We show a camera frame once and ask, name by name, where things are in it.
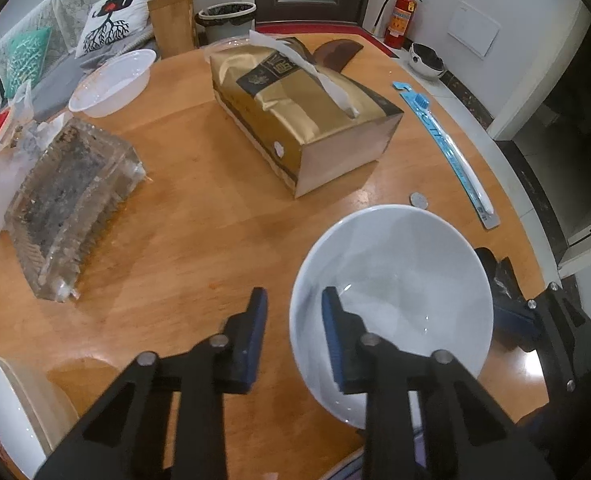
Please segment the red door mat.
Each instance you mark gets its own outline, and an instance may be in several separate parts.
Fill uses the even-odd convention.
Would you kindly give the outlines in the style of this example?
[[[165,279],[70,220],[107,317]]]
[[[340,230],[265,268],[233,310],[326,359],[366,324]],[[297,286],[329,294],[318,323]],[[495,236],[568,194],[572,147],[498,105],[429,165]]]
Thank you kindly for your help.
[[[262,34],[271,35],[296,35],[296,34],[327,34],[327,35],[351,35],[364,38],[378,48],[381,52],[388,55],[389,58],[398,58],[399,56],[384,46],[375,36],[367,32],[361,26],[354,24],[344,24],[340,22],[267,22],[260,23],[255,29]]]

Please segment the teal cushion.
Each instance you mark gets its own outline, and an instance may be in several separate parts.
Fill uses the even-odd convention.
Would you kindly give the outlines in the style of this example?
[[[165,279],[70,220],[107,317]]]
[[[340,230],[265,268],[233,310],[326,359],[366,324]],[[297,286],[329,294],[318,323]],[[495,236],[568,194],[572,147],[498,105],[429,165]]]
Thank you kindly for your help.
[[[12,99],[26,81],[33,87],[38,84],[44,69],[50,36],[51,28],[45,27],[22,32],[11,40],[4,80],[4,95],[7,99]]]

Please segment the blue packaged toothbrush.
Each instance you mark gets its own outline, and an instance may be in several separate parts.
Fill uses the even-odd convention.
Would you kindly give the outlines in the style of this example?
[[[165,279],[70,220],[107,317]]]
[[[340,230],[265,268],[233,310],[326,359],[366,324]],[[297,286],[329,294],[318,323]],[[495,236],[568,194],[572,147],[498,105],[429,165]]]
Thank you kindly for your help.
[[[501,220],[499,220],[498,214],[496,214],[489,194],[486,193],[481,180],[466,160],[466,157],[463,156],[455,141],[433,115],[428,97],[416,92],[411,88],[410,84],[405,84],[405,82],[394,81],[392,86],[399,92],[399,95],[409,106],[410,110],[420,120],[422,126],[428,131],[448,161],[449,166],[451,166],[453,173],[463,187],[463,191],[467,194],[484,229],[489,231],[497,228],[501,224]]]

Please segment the small white bowl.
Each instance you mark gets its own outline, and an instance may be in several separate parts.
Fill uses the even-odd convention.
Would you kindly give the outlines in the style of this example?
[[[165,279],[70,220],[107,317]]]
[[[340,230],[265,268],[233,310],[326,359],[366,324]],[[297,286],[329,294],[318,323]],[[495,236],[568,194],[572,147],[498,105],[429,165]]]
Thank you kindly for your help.
[[[489,280],[469,242],[436,214],[406,205],[349,214],[318,238],[297,273],[289,311],[297,368],[321,406],[364,428],[365,396],[346,396],[332,376],[321,312],[328,286],[345,311],[399,350],[445,349],[480,375],[493,337]]]

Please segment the red fire extinguisher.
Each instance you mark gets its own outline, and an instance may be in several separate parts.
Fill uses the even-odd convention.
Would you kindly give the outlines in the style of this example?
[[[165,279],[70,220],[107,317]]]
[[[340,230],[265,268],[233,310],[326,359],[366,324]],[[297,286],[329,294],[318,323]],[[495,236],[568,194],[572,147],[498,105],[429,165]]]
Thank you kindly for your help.
[[[385,8],[391,0],[384,0],[373,27],[377,27],[381,21]],[[387,26],[384,28],[383,42],[391,49],[400,49],[404,45],[407,30],[417,5],[422,0],[395,0]]]

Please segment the gold tissue box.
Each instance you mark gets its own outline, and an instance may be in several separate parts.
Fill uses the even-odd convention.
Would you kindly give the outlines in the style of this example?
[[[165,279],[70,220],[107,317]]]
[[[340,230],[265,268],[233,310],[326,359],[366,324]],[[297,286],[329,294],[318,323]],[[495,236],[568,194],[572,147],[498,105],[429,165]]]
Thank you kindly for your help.
[[[250,32],[207,48],[215,98],[295,197],[379,159],[404,115],[343,75],[361,45]]]

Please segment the grey trash bin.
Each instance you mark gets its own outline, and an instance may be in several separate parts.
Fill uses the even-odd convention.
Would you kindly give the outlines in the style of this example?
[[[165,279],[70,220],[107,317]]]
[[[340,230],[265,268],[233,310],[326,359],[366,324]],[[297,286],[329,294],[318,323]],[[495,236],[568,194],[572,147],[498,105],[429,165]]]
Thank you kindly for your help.
[[[253,28],[256,4],[246,1],[231,1],[214,4],[196,14],[196,24],[205,30],[208,44],[219,40],[245,36]]]

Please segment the grey sofa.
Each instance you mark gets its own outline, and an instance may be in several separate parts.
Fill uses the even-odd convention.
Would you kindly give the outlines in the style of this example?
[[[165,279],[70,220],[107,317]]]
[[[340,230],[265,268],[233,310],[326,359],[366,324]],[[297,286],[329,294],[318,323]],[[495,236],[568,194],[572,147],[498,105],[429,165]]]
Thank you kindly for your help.
[[[102,64],[126,52],[151,44],[153,27],[76,58],[75,51],[91,7],[100,0],[42,0],[0,38],[0,108],[12,99],[4,95],[11,40],[33,30],[50,27],[51,36],[41,77],[33,88],[35,117],[45,120],[63,108],[79,81]]]

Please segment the silver coin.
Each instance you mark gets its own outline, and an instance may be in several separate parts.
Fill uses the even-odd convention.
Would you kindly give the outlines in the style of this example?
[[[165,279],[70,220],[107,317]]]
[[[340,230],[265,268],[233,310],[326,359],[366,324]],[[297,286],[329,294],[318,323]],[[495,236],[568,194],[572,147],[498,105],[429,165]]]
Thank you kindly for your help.
[[[409,203],[411,206],[423,210],[427,209],[429,205],[427,198],[419,192],[414,192],[409,195]]]

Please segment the white tree-print cushion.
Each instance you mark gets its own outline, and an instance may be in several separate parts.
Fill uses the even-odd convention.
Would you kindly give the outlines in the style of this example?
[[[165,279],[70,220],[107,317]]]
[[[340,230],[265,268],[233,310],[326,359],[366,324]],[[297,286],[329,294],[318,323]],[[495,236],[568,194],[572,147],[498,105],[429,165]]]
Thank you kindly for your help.
[[[75,56],[88,54],[113,44],[135,32],[149,21],[149,0],[100,0],[90,9]]]

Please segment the white plastic bowl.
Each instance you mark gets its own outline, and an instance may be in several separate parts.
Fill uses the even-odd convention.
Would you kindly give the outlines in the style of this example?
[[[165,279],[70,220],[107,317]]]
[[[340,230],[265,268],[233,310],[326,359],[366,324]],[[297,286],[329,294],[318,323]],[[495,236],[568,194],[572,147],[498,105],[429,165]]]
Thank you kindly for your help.
[[[68,101],[68,109],[91,118],[112,115],[134,101],[150,81],[158,55],[139,49],[111,58],[82,80]]]

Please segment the wooden side cabinet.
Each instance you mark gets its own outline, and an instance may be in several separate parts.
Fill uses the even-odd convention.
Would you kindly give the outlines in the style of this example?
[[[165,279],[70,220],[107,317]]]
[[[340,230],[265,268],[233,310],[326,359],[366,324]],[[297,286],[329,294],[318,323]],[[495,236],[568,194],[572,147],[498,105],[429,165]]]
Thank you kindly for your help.
[[[199,48],[193,0],[149,0],[148,9],[162,58],[173,58]]]

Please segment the white ribbed bowl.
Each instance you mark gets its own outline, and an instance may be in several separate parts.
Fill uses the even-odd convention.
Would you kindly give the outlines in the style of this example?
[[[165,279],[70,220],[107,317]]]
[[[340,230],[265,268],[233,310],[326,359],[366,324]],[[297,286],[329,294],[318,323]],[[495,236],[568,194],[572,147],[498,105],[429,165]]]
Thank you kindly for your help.
[[[0,356],[0,443],[26,478],[77,421],[72,401],[46,374]]]

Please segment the white wall panel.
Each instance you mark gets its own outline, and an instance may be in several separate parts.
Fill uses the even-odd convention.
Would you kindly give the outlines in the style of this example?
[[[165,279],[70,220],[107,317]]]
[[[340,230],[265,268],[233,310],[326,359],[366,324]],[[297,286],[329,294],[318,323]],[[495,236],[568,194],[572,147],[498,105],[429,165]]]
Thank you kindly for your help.
[[[455,7],[447,27],[448,35],[478,58],[486,57],[500,30],[501,24],[464,1]]]

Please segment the white plastic bag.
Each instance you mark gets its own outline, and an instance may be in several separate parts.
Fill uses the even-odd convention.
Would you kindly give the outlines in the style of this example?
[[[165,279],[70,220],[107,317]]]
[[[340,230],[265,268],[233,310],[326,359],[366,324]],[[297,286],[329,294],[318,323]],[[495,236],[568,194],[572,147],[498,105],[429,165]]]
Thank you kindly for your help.
[[[9,128],[0,136],[0,233],[6,225],[4,216],[15,193],[38,158],[72,117],[71,113],[63,112],[50,122],[38,122],[29,81],[18,88],[7,108],[12,112],[12,119]]]

